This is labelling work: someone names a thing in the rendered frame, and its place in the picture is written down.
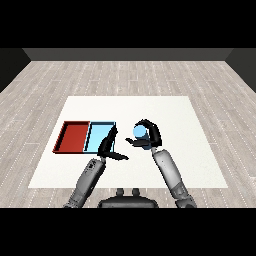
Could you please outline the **dark grey robot body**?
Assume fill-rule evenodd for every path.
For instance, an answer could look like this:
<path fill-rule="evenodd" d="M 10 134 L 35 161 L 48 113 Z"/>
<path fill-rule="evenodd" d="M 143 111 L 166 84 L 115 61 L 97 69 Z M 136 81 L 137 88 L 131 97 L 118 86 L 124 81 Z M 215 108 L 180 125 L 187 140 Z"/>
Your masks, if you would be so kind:
<path fill-rule="evenodd" d="M 142 197 L 138 188 L 132 189 L 131 196 L 124 195 L 124 189 L 118 188 L 114 197 L 101 200 L 98 208 L 158 208 L 155 200 Z"/>

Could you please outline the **red shallow open box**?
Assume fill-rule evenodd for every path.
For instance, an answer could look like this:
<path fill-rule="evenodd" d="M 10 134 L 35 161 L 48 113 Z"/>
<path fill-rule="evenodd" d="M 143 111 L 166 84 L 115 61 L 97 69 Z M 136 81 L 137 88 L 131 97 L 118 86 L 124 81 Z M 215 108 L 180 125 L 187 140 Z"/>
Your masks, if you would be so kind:
<path fill-rule="evenodd" d="M 82 154 L 89 124 L 89 121 L 65 121 L 56 140 L 53 153 Z"/>

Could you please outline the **small blue can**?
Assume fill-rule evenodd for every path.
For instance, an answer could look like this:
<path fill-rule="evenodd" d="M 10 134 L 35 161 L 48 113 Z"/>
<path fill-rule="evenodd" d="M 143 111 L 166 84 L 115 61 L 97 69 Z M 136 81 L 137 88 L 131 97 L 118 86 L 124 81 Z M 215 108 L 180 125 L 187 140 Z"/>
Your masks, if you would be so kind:
<path fill-rule="evenodd" d="M 149 135 L 143 125 L 135 126 L 133 129 L 133 134 L 137 140 L 149 140 Z"/>

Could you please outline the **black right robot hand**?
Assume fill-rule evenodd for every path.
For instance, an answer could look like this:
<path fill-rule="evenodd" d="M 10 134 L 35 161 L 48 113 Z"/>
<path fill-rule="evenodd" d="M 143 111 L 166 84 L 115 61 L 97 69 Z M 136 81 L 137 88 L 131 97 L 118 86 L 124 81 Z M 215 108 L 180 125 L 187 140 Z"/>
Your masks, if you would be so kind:
<path fill-rule="evenodd" d="M 149 140 L 137 140 L 136 138 L 126 138 L 126 141 L 128 143 L 130 143 L 134 147 L 141 147 L 144 150 L 150 150 L 153 147 L 158 147 L 162 145 L 161 134 L 156 124 L 149 121 L 148 119 L 142 119 L 135 124 L 135 126 L 137 125 L 143 125 L 146 128 L 147 133 L 149 135 Z"/>

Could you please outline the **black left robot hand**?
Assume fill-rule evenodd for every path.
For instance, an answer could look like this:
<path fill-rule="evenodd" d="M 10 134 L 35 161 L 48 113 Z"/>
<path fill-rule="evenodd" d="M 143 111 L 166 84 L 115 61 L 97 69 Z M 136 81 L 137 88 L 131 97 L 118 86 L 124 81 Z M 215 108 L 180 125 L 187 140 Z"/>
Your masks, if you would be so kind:
<path fill-rule="evenodd" d="M 97 155 L 102 159 L 111 158 L 118 161 L 128 160 L 127 156 L 111 151 L 112 144 L 115 142 L 117 133 L 118 133 L 118 130 L 116 126 L 113 126 L 108 132 L 108 135 L 101 141 L 98 147 Z"/>

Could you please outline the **light blue shallow open box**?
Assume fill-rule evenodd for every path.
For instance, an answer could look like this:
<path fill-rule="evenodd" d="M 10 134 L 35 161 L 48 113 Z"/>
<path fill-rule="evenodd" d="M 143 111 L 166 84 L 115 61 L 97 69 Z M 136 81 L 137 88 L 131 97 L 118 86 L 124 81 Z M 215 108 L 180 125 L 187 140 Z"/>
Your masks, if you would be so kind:
<path fill-rule="evenodd" d="M 83 152 L 85 154 L 97 154 L 102 140 L 114 125 L 114 121 L 92 121 L 86 135 Z"/>

